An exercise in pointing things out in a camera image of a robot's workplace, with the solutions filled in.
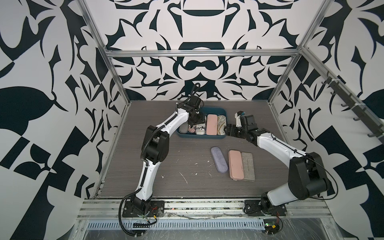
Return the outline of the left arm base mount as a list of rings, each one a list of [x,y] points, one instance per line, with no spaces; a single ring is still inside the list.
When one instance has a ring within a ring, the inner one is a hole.
[[[164,213],[164,201],[140,201],[140,200],[126,200],[123,207],[123,218],[140,217],[153,217],[154,215],[162,215]]]

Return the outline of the aluminium frame corner post left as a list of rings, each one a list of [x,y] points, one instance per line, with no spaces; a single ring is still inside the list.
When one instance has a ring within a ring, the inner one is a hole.
[[[107,69],[111,72],[113,80],[119,90],[119,93],[122,95],[123,100],[125,101],[126,105],[130,105],[131,101],[126,93],[125,88],[123,87],[122,81],[112,64],[110,58],[108,57],[108,52],[105,49],[105,45],[102,39],[101,34],[99,33],[99,30],[96,26],[96,23],[92,17],[91,11],[84,0],[76,0],[77,4],[79,5],[80,11],[82,13],[82,16],[84,18],[85,23],[89,27],[91,34],[93,36],[94,41],[96,42],[96,46],[98,47],[98,50],[107,66]]]

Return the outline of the aluminium frame corner post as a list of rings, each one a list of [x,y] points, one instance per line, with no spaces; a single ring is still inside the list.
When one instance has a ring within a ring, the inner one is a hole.
[[[294,55],[292,55],[292,59],[288,63],[285,71],[281,75],[276,87],[274,88],[272,94],[270,95],[268,99],[269,105],[272,105],[276,100],[277,96],[279,95],[280,91],[282,90],[283,86],[288,80],[290,73],[293,71],[294,67],[297,65],[300,58],[303,56],[303,53],[302,53],[303,49],[308,45],[308,43],[314,36],[315,31],[317,30],[317,28],[320,26],[321,22],[325,18],[325,15],[333,2],[334,1],[331,1],[331,0],[322,1],[322,4],[320,5],[320,8],[316,12],[313,20],[311,21],[308,30],[305,32],[303,39],[301,40],[301,42],[298,44],[298,47],[294,51]]]
[[[119,93],[122,95],[123,100],[125,101],[126,105],[130,105],[131,101],[126,93],[125,88],[123,87],[122,81],[112,64],[110,58],[108,57],[108,52],[105,49],[105,45],[102,39],[101,34],[99,33],[99,30],[96,26],[96,23],[92,17],[91,11],[84,0],[76,0],[77,4],[79,5],[80,11],[82,13],[82,16],[84,18],[85,23],[89,27],[91,34],[93,36],[94,41],[96,42],[96,46],[98,47],[98,50],[107,66],[107,69],[111,72],[113,80],[119,90]]]

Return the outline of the pink glasses case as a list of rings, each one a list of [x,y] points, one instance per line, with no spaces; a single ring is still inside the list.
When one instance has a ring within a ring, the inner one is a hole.
[[[216,136],[218,132],[218,116],[214,114],[207,115],[206,134]]]
[[[229,151],[229,166],[232,180],[241,181],[244,179],[243,161],[240,151]]]

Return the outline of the aluminium frame corner post right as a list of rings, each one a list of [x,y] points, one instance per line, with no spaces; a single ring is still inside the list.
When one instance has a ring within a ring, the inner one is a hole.
[[[292,59],[288,63],[285,71],[281,75],[276,87],[274,88],[272,94],[270,95],[268,99],[269,105],[272,105],[276,100],[277,96],[279,95],[280,91],[282,90],[283,86],[288,80],[290,73],[293,71],[294,67],[297,65],[300,58],[303,56],[303,53],[302,53],[303,49],[308,45],[308,43],[314,36],[315,31],[317,30],[317,28],[320,26],[321,22],[325,18],[325,15],[333,2],[334,1],[331,1],[331,0],[322,1],[322,4],[320,5],[320,8],[316,12],[313,20],[311,21],[308,30],[305,32],[303,39],[301,40],[301,42],[298,44],[298,47],[294,51],[294,55],[292,55]]]

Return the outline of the aluminium frame back crossbar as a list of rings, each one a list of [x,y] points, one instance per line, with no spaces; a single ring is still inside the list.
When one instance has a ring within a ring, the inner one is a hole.
[[[161,51],[108,51],[108,57],[240,57],[240,56],[292,56],[296,49],[285,50],[161,50]]]

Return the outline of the teal plastic storage box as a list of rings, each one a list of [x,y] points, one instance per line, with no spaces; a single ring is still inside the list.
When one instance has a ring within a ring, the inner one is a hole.
[[[214,114],[214,115],[217,115],[217,116],[225,116],[225,117],[227,117],[226,110],[223,109],[223,108],[220,108],[220,107],[208,106],[208,107],[202,107],[201,110],[204,112],[204,114],[206,116],[208,114]],[[226,135],[216,135],[216,136],[212,136],[212,135],[196,135],[196,134],[192,134],[192,133],[189,133],[189,132],[187,132],[186,134],[182,134],[182,133],[180,133],[179,129],[176,130],[176,133],[181,138],[189,138],[189,139],[215,139],[215,140],[217,139],[217,140],[221,140],[221,139],[224,139],[226,137]]]

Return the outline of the newspaper flag print glasses case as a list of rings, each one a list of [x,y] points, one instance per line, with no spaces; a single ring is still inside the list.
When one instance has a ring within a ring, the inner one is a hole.
[[[195,134],[197,129],[197,125],[188,125],[188,133],[189,134]]]

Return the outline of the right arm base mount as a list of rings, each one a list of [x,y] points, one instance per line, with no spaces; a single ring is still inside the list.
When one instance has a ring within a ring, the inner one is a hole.
[[[267,199],[245,200],[243,212],[250,217],[286,216],[285,205],[273,206]]]

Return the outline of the text print glasses case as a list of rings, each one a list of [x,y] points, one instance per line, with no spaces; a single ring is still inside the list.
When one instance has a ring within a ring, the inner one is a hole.
[[[205,135],[206,134],[206,127],[207,127],[206,123],[197,124],[195,134],[196,135]]]

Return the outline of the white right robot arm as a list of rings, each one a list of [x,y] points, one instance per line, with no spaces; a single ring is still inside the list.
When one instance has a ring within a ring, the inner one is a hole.
[[[289,169],[286,184],[262,195],[260,206],[264,212],[273,207],[315,197],[331,187],[319,154],[306,153],[284,143],[272,132],[259,128],[254,116],[241,115],[237,117],[236,124],[228,124],[224,131],[227,136],[245,139],[269,152]]]

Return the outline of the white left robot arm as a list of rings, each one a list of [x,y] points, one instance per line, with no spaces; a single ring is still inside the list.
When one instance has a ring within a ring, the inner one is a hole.
[[[140,155],[143,169],[134,193],[135,200],[143,203],[151,200],[156,174],[169,153],[170,137],[184,123],[190,126],[204,123],[206,119],[202,107],[204,107],[203,100],[189,96],[176,104],[175,111],[170,117],[156,126],[147,128]]]

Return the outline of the grey felt flat glasses case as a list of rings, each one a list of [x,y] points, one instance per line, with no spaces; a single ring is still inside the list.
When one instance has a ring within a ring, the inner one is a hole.
[[[241,152],[243,161],[244,181],[254,182],[256,180],[254,159],[252,153]]]

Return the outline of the map print glasses case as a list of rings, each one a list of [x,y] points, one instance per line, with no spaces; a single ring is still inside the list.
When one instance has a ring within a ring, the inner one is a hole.
[[[224,115],[218,115],[218,122],[217,122],[217,135],[219,136],[225,136],[225,127],[227,125],[227,118]]]

